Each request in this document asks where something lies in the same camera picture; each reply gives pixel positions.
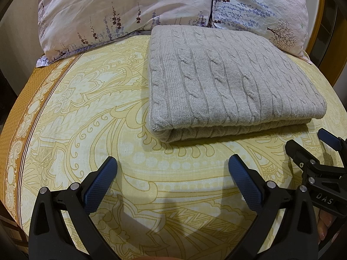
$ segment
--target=paisley pattern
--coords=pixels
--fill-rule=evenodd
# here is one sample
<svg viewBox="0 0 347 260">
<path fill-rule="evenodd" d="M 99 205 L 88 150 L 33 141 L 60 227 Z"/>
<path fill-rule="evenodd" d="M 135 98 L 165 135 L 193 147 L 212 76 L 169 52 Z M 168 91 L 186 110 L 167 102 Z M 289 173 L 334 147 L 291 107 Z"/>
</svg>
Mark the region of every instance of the paisley pattern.
<svg viewBox="0 0 347 260">
<path fill-rule="evenodd" d="M 222 260 L 255 218 L 230 177 L 228 158 L 237 153 L 265 180 L 295 188 L 301 170 L 285 154 L 285 142 L 294 139 L 321 163 L 342 166 L 316 133 L 324 127 L 345 138 L 347 114 L 319 70 L 289 56 L 326 99 L 324 118 L 247 135 L 162 143 L 145 127 L 149 38 L 112 43 L 64 60 L 73 61 L 64 71 L 52 69 L 46 79 L 59 75 L 54 87 L 39 106 L 32 97 L 28 109 L 34 113 L 33 123 L 18 124 L 12 140 L 4 173 L 6 207 L 28 233 L 40 187 L 65 189 L 113 156 L 119 161 L 117 177 L 91 218 L 122 259 L 153 255 Z M 85 250 L 67 212 L 63 215 L 76 246 Z M 282 216 L 262 249 L 270 246 Z"/>
</svg>

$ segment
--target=gray knit blanket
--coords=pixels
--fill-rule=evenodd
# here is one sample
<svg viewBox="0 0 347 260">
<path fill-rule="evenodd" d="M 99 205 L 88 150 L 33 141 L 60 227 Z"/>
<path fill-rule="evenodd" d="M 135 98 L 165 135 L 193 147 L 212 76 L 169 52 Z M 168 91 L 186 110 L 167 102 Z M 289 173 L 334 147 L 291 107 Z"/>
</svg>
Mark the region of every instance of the gray knit blanket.
<svg viewBox="0 0 347 260">
<path fill-rule="evenodd" d="M 156 26 L 147 128 L 163 142 L 308 123 L 327 110 L 305 73 L 245 31 Z"/>
</svg>

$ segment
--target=tree print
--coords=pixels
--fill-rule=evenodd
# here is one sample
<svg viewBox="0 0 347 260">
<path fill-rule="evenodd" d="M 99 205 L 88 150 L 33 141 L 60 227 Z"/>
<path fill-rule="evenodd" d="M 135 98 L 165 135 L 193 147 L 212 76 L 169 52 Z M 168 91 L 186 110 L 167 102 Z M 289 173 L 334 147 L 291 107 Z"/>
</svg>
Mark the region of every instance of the tree print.
<svg viewBox="0 0 347 260">
<path fill-rule="evenodd" d="M 140 23 L 141 21 L 141 18 L 140 18 L 140 15 L 141 15 L 141 11 L 140 11 L 140 5 L 137 3 L 138 5 L 138 14 L 137 14 L 137 18 L 136 18 L 136 23 Z"/>
<path fill-rule="evenodd" d="M 287 21 L 279 20 L 275 29 L 267 28 L 267 30 L 273 33 L 270 41 L 282 50 L 293 48 L 297 42 L 292 29 L 289 27 L 289 22 Z"/>
</svg>

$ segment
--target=pillowcase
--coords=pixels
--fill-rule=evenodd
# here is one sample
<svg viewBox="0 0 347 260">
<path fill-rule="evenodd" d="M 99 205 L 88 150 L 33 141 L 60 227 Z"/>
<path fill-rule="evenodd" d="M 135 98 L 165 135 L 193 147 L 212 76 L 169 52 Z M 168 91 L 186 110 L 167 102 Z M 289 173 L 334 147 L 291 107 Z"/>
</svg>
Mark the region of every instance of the pillowcase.
<svg viewBox="0 0 347 260">
<path fill-rule="evenodd" d="M 216 28 L 242 30 L 270 40 L 276 47 L 308 62 L 306 0 L 213 0 Z"/>
<path fill-rule="evenodd" d="M 207 26 L 212 0 L 38 0 L 48 64 L 159 24 Z"/>
</svg>

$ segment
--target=mattress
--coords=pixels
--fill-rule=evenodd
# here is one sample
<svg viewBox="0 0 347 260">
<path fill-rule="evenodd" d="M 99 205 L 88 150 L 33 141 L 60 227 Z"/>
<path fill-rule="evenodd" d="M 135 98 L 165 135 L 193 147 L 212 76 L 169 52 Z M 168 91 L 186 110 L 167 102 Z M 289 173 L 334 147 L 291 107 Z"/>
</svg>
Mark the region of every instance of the mattress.
<svg viewBox="0 0 347 260">
<path fill-rule="evenodd" d="M 301 170 L 286 155 L 286 141 L 294 139 L 321 163 L 342 166 L 317 131 L 345 138 L 347 114 L 323 74 L 289 55 L 326 99 L 324 118 L 246 135 L 160 142 L 145 127 L 149 38 L 130 37 L 34 70 L 0 136 L 0 199 L 28 234 L 41 187 L 65 189 L 113 156 L 117 177 L 91 219 L 122 259 L 222 260 L 255 218 L 230 177 L 229 157 L 237 153 L 265 180 L 296 188 Z M 63 216 L 85 251 L 67 212 Z"/>
</svg>

